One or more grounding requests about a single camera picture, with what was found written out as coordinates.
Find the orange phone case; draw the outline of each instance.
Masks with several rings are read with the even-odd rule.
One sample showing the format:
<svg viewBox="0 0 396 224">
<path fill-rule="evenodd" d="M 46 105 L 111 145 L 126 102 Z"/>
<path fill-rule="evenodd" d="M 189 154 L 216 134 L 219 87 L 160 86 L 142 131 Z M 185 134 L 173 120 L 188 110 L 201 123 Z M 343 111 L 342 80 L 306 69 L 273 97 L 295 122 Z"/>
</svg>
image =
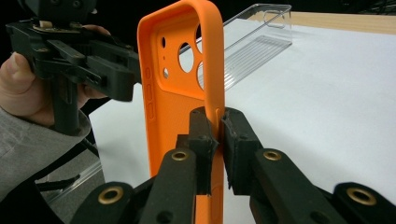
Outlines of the orange phone case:
<svg viewBox="0 0 396 224">
<path fill-rule="evenodd" d="M 196 45 L 200 29 L 202 49 Z M 224 38 L 217 7 L 207 0 L 180 0 L 142 18 L 137 29 L 148 140 L 150 174 L 158 173 L 164 154 L 176 147 L 177 135 L 189 133 L 190 112 L 205 107 L 213 136 L 222 137 L 224 114 Z M 192 69 L 184 71 L 181 48 L 193 52 Z M 203 66 L 204 87 L 198 81 Z M 212 165 L 211 195 L 196 197 L 196 223 L 223 221 L 224 163 L 221 146 Z"/>
</svg>

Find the fingernail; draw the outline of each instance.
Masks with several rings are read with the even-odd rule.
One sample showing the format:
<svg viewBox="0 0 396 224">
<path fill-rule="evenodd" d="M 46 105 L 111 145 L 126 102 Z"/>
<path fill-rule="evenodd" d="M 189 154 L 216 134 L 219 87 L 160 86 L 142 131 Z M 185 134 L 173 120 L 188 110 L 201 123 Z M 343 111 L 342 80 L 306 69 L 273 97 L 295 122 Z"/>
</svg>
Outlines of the fingernail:
<svg viewBox="0 0 396 224">
<path fill-rule="evenodd" d="M 9 61 L 7 63 L 7 70 L 11 75 L 15 74 L 18 71 L 18 62 L 15 53 L 12 53 L 11 57 L 9 57 Z"/>
</svg>

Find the white surface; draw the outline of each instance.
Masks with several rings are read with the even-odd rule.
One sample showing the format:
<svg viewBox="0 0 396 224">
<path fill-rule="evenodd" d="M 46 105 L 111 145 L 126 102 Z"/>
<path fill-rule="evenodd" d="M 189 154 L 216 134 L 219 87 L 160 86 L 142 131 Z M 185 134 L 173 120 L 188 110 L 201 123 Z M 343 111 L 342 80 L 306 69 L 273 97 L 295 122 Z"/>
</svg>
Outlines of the white surface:
<svg viewBox="0 0 396 224">
<path fill-rule="evenodd" d="M 353 181 L 396 203 L 396 35 L 292 30 L 292 46 L 226 91 L 226 106 L 316 186 Z M 106 181 L 147 180 L 141 86 L 131 103 L 110 101 L 90 118 Z M 225 191 L 224 223 L 254 223 L 248 197 Z"/>
</svg>

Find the clear plastic tray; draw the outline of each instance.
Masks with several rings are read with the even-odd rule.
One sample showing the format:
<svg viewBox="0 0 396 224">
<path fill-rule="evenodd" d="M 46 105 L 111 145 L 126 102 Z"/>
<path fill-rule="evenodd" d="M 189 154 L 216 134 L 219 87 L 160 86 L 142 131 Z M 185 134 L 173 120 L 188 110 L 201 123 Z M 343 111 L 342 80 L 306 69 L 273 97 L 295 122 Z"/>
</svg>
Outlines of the clear plastic tray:
<svg viewBox="0 0 396 224">
<path fill-rule="evenodd" d="M 289 5 L 255 4 L 224 22 L 226 91 L 291 45 L 290 10 Z M 198 80 L 203 88 L 202 71 Z"/>
</svg>

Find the human hand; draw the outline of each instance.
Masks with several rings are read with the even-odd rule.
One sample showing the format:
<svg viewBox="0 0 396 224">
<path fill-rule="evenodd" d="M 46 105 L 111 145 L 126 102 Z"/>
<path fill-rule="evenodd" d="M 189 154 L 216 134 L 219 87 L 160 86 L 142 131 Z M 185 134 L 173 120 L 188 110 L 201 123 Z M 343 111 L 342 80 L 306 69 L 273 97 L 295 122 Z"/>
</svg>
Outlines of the human hand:
<svg viewBox="0 0 396 224">
<path fill-rule="evenodd" d="M 109 34 L 100 26 L 86 25 L 87 29 Z M 0 68 L 0 106 L 9 114 L 39 125 L 50 127 L 54 115 L 50 94 L 50 84 L 32 72 L 26 58 L 14 52 Z M 89 99 L 106 97 L 91 87 L 78 84 L 78 109 Z"/>
</svg>

